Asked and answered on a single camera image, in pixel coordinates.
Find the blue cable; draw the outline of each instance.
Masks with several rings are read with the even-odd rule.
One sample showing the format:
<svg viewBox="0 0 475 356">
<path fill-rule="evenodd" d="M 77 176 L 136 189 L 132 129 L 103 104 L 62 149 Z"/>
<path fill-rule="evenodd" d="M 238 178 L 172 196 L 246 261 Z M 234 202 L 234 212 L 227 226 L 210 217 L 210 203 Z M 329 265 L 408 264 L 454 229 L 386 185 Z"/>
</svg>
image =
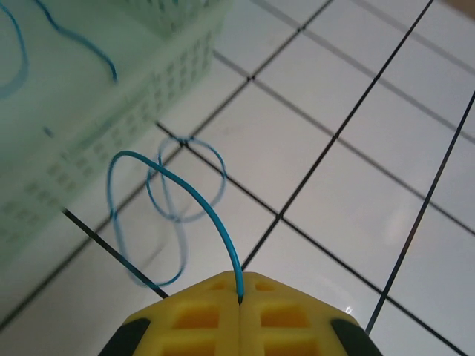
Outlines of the blue cable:
<svg viewBox="0 0 475 356">
<path fill-rule="evenodd" d="M 151 198 L 152 203 L 154 204 L 154 207 L 157 209 L 157 211 L 162 214 L 165 218 L 171 220 L 174 223 L 175 231 L 177 232 L 178 236 L 178 243 L 180 247 L 180 270 L 178 271 L 177 275 L 175 275 L 173 278 L 171 278 L 169 281 L 166 281 L 164 283 L 159 283 L 159 284 L 150 284 L 148 287 L 155 289 L 156 287 L 160 286 L 166 286 L 170 283 L 173 283 L 175 280 L 178 279 L 178 277 L 183 273 L 183 270 L 185 268 L 186 264 L 186 255 L 187 255 L 187 245 L 186 245 L 186 236 L 183 230 L 183 223 L 184 222 L 191 222 L 195 221 L 196 219 L 199 219 L 202 217 L 204 214 L 208 214 L 209 217 L 212 219 L 214 225 L 216 226 L 219 234 L 221 235 L 224 245 L 229 253 L 229 256 L 231 258 L 232 266 L 235 272 L 235 279 L 236 279 L 236 291 L 237 291 L 237 298 L 239 303 L 242 301 L 243 295 L 244 295 L 244 281 L 243 281 L 243 272 L 240 267 L 240 262 L 238 255 L 236 253 L 235 247 L 232 244 L 231 238 L 229 237 L 228 232 L 226 231 L 226 228 L 224 227 L 223 223 L 221 222 L 220 218 L 216 213 L 214 212 L 214 209 L 212 207 L 212 204 L 208 203 L 207 201 L 204 200 L 204 198 L 194 189 L 192 188 L 187 182 L 173 174 L 172 172 L 168 171 L 166 168 L 163 167 L 162 164 L 162 154 L 163 151 L 165 150 L 166 146 L 172 141 L 176 140 L 180 143 L 188 143 L 188 142 L 193 142 L 198 145 L 201 145 L 205 148 L 210 149 L 214 155 L 219 159 L 220 164 L 223 168 L 222 170 L 222 176 L 223 176 L 223 181 L 221 183 L 220 190 L 217 193 L 217 196 L 212 200 L 212 204 L 216 204 L 219 199 L 222 197 L 224 189 L 225 189 L 225 184 L 226 184 L 226 169 L 224 166 L 224 161 L 220 157 L 219 153 L 206 144 L 205 142 L 201 142 L 200 140 L 190 138 L 190 139 L 185 139 L 185 138 L 179 138 L 179 139 L 167 139 L 165 142 L 163 142 L 160 145 L 157 160 L 158 163 L 155 163 L 148 159 L 147 157 L 132 152 L 132 151 L 120 151 L 117 153 L 113 159 L 111 160 L 111 163 L 108 168 L 108 173 L 107 173 L 107 201 L 109 205 L 109 209 L 111 211 L 111 219 L 112 219 L 112 224 L 116 233 L 116 239 L 117 239 L 117 245 L 119 246 L 119 252 L 121 255 L 128 260 L 128 252 L 127 248 L 125 247 L 125 241 L 124 241 L 124 235 L 122 232 L 122 227 L 119 223 L 119 220 L 117 218 L 117 210 L 115 209 L 115 204 L 114 204 L 114 199 L 112 197 L 112 172 L 114 169 L 114 166 L 117 162 L 117 160 L 123 156 L 129 156 L 135 159 L 138 159 L 139 161 L 145 163 L 150 167 L 150 170 L 148 171 L 147 174 L 147 191 L 148 195 Z M 161 175 L 162 182 L 163 182 L 163 191 L 165 194 L 166 198 L 166 203 L 168 206 L 168 213 L 165 212 L 161 207 L 157 204 L 155 199 L 153 198 L 151 188 L 150 188 L 150 179 L 153 171 L 158 171 L 159 174 Z M 165 177 L 169 178 L 173 182 L 177 183 L 179 186 L 184 188 L 186 191 L 188 191 L 191 196 L 198 202 L 198 204 L 201 205 L 203 208 L 203 211 L 200 212 L 199 214 L 194 214 L 189 217 L 181 217 L 177 211 L 176 208 L 174 207 L 173 201 L 171 199 L 170 193 L 168 191 L 168 186 L 166 185 L 165 182 Z"/>
<path fill-rule="evenodd" d="M 33 0 L 33 1 L 35 2 L 35 4 L 37 4 L 43 10 L 43 12 L 46 15 L 46 19 L 51 23 L 51 26 L 53 26 L 56 31 L 61 33 L 63 36 L 66 36 L 69 39 L 73 39 L 74 41 L 80 43 L 81 45 L 83 45 L 84 47 L 89 49 L 90 51 L 94 52 L 100 58 L 102 58 L 102 60 L 104 62 L 106 62 L 109 65 L 110 69 L 111 69 L 112 79 L 115 82 L 117 82 L 117 71 L 116 71 L 115 65 L 112 62 L 112 60 L 104 52 L 102 52 L 95 44 L 93 44 L 91 41 L 86 39 L 84 36 L 81 36 L 78 33 L 75 33 L 73 31 L 57 24 L 56 21 L 54 21 L 52 15 L 50 14 L 50 11 L 46 7 L 46 5 L 43 4 L 40 0 Z"/>
<path fill-rule="evenodd" d="M 15 93 L 26 82 L 28 77 L 28 68 L 30 63 L 28 61 L 27 49 L 24 45 L 24 39 L 22 31 L 18 22 L 16 22 L 15 16 L 8 10 L 8 8 L 0 2 L 0 9 L 10 18 L 13 26 L 15 27 L 16 36 L 18 37 L 18 43 L 20 44 L 20 50 L 22 52 L 22 65 L 10 82 L 6 85 L 0 86 L 0 99 L 6 98 Z"/>
</svg>

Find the yellow tool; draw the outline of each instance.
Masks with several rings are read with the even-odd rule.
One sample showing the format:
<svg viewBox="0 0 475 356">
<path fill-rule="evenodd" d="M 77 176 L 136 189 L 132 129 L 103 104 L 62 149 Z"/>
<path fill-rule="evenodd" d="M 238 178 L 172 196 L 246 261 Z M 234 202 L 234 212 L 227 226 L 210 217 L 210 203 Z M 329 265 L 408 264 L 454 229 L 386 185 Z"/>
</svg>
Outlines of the yellow tool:
<svg viewBox="0 0 475 356">
<path fill-rule="evenodd" d="M 381 356 L 348 314 L 257 273 L 224 272 L 131 315 L 99 356 Z"/>
</svg>

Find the mint plastic crate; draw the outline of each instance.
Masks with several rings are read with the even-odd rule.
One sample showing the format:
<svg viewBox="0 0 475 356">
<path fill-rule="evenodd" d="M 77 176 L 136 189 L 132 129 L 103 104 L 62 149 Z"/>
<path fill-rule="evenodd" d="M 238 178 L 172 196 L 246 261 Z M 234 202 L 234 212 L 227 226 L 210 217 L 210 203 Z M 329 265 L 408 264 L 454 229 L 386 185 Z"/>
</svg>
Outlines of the mint plastic crate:
<svg viewBox="0 0 475 356">
<path fill-rule="evenodd" d="M 47 1 L 58 22 L 112 58 L 114 84 L 100 60 L 54 33 L 30 2 L 10 8 L 32 70 L 24 88 L 0 101 L 0 268 L 209 71 L 231 4 Z"/>
</svg>

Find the black rubber grip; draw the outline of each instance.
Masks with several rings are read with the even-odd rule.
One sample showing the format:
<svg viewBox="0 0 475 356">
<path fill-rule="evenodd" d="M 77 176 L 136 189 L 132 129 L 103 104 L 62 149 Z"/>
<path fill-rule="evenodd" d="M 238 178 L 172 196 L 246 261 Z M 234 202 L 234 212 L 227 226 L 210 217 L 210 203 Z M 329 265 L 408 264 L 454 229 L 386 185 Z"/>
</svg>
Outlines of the black rubber grip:
<svg viewBox="0 0 475 356">
<path fill-rule="evenodd" d="M 99 356 L 133 356 L 149 325 L 150 320 L 145 318 L 122 325 Z"/>
<path fill-rule="evenodd" d="M 382 356 L 370 337 L 359 326 L 342 319 L 333 319 L 331 324 L 348 356 Z"/>
</svg>

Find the floor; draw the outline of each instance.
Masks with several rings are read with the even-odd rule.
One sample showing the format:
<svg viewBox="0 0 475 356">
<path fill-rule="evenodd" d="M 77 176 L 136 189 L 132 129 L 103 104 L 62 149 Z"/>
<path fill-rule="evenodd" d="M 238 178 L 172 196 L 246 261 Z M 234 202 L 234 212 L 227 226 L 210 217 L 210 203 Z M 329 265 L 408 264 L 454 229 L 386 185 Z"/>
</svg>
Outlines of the floor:
<svg viewBox="0 0 475 356">
<path fill-rule="evenodd" d="M 209 76 L 132 149 L 151 156 L 168 135 L 215 147 L 229 174 L 217 212 L 245 270 L 350 313 L 383 355 L 474 355 L 474 48 L 475 22 L 440 1 L 235 0 Z M 173 148 L 167 165 L 207 199 L 218 190 L 206 151 Z M 118 171 L 132 262 L 164 280 L 173 226 L 146 169 Z M 117 247 L 103 177 L 68 209 L 12 267 L 29 277 L 2 281 L 2 354 L 97 355 L 160 300 L 85 236 Z M 167 294 L 231 269 L 211 221 L 186 231 L 189 264 Z"/>
</svg>

